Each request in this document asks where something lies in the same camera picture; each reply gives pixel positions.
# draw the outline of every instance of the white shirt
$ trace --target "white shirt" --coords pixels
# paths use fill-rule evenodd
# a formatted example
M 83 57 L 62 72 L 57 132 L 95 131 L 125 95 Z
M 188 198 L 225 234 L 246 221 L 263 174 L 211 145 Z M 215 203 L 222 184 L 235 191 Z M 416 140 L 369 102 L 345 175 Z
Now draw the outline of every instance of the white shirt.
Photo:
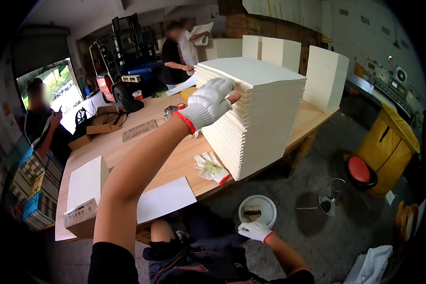
M 181 41 L 178 42 L 180 45 L 180 50 L 182 51 L 183 60 L 193 59 L 195 55 L 194 51 L 194 43 L 189 41 L 191 38 L 191 33 L 185 31 L 184 37 L 182 37 Z

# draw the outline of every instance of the red stool seat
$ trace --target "red stool seat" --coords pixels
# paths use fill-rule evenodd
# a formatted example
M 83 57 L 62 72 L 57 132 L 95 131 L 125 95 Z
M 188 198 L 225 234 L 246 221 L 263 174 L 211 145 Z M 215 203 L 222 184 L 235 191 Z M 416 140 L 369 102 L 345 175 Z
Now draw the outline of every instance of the red stool seat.
M 368 166 L 359 157 L 350 157 L 347 164 L 348 170 L 352 177 L 361 182 L 369 182 L 371 174 L 369 173 Z

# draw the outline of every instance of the yellow trash bin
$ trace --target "yellow trash bin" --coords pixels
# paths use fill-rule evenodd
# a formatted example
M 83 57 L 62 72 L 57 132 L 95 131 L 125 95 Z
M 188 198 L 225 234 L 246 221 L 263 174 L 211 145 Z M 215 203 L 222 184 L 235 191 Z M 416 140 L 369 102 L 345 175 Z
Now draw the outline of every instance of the yellow trash bin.
M 409 124 L 382 103 L 373 127 L 355 151 L 377 173 L 378 183 L 368 193 L 384 198 L 415 153 L 420 153 L 420 143 Z

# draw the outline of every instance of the person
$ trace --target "person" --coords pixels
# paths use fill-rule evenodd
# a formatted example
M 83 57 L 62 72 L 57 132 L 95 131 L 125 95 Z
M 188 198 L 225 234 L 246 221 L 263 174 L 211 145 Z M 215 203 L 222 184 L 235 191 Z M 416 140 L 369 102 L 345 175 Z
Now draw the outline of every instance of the person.
M 209 80 L 189 97 L 188 107 L 149 133 L 111 171 L 98 205 L 88 283 L 138 283 L 134 246 L 139 197 L 182 139 L 232 109 L 240 96 L 225 97 L 233 89 L 229 80 Z M 314 283 L 301 256 L 257 221 L 241 224 L 236 234 L 233 224 L 195 204 L 187 208 L 183 223 L 192 244 L 178 240 L 166 221 L 153 221 L 150 247 L 143 253 L 150 283 Z M 269 246 L 287 278 L 266 281 L 249 272 L 245 250 L 239 247 L 247 238 Z
M 183 82 L 182 71 L 193 71 L 191 65 L 182 65 L 178 54 L 178 42 L 183 34 L 183 26 L 180 22 L 172 22 L 166 27 L 166 41 L 163 44 L 163 69 L 161 81 L 167 88 L 173 89 L 177 84 Z
M 68 143 L 72 134 L 60 124 L 62 113 L 55 112 L 45 103 L 44 85 L 40 78 L 28 85 L 27 94 L 25 136 L 40 158 L 48 155 L 63 170 L 71 153 Z
M 182 39 L 180 40 L 180 50 L 182 52 L 183 60 L 186 63 L 186 65 L 194 66 L 197 64 L 196 61 L 196 51 L 194 49 L 194 40 L 203 37 L 203 36 L 209 36 L 210 33 L 208 31 L 204 31 L 203 33 L 199 33 L 196 35 L 191 34 L 191 31 L 194 28 L 194 23 L 190 19 L 182 19 L 180 23 L 185 28 L 184 35 L 182 36 Z M 193 71 L 187 72 L 189 76 L 194 75 Z

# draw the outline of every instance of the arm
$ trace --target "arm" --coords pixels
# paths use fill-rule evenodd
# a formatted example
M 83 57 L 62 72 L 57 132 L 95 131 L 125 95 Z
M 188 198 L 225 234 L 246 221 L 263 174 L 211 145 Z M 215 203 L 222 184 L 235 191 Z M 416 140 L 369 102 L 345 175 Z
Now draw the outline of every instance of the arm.
M 233 87 L 230 81 L 210 80 L 189 97 L 186 109 L 149 133 L 119 161 L 102 187 L 94 243 L 110 242 L 134 254 L 140 195 L 186 135 L 232 109 L 231 104 L 240 96 L 224 98 Z
M 46 138 L 44 138 L 41 145 L 36 148 L 35 153 L 40 157 L 44 158 L 46 156 L 47 150 L 49 150 L 50 144 L 52 143 L 53 133 L 55 129 L 60 124 L 60 120 L 62 119 L 62 113 L 60 112 L 56 116 L 52 117 L 50 121 L 49 131 L 47 132 Z
M 178 64 L 175 62 L 166 62 L 164 63 L 165 66 L 170 67 L 170 68 L 174 68 L 174 69 L 181 69 L 181 70 L 185 70 L 185 71 L 193 71 L 194 67 L 191 65 L 182 65 L 182 64 Z
M 258 221 L 242 223 L 239 226 L 239 234 L 253 240 L 259 240 L 269 246 L 287 277 L 300 270 L 309 270 L 309 266 L 303 258 L 278 238 L 272 230 L 269 230 L 266 225 Z
M 198 38 L 200 38 L 200 37 L 203 37 L 203 36 L 208 36 L 210 33 L 208 32 L 208 31 L 204 31 L 203 33 L 199 33 L 199 34 L 197 34 L 197 35 L 192 35 L 190 38 L 189 38 L 189 41 L 193 41 L 193 40 L 196 40 L 196 39 L 198 39 Z
M 293 248 L 278 238 L 276 234 L 269 235 L 265 243 L 273 251 L 287 277 L 300 270 L 309 270 L 309 266 L 303 258 Z

